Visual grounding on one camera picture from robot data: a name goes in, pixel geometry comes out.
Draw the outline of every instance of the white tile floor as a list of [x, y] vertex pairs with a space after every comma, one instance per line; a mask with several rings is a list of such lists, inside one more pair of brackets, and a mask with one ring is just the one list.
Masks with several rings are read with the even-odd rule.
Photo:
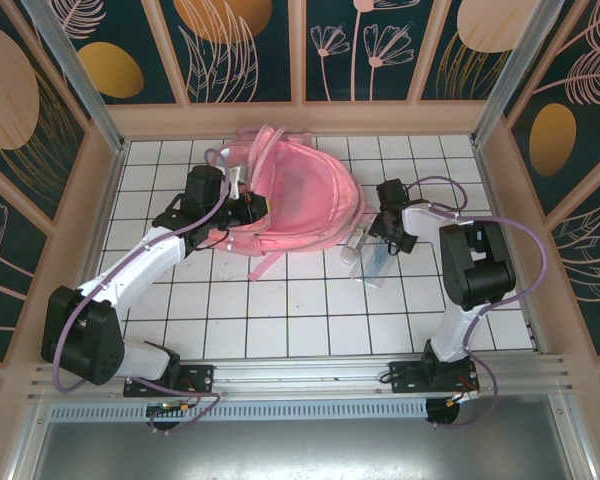
[[[131, 146], [101, 262], [104, 270], [133, 247], [150, 222], [184, 187], [186, 173], [223, 140], [135, 142]], [[489, 203], [465, 136], [318, 137], [340, 159], [377, 208], [375, 186], [451, 176], [469, 193], [467, 212], [488, 215]], [[457, 205], [459, 195], [434, 182], [416, 195]], [[248, 273], [261, 258], [195, 252], [165, 272], [132, 307], [125, 338], [164, 344], [188, 360], [421, 352], [445, 309], [440, 254], [418, 243], [400, 254], [377, 290], [349, 278], [342, 247], [285, 255], [261, 280]], [[474, 350], [531, 349], [517, 304], [488, 315]]]

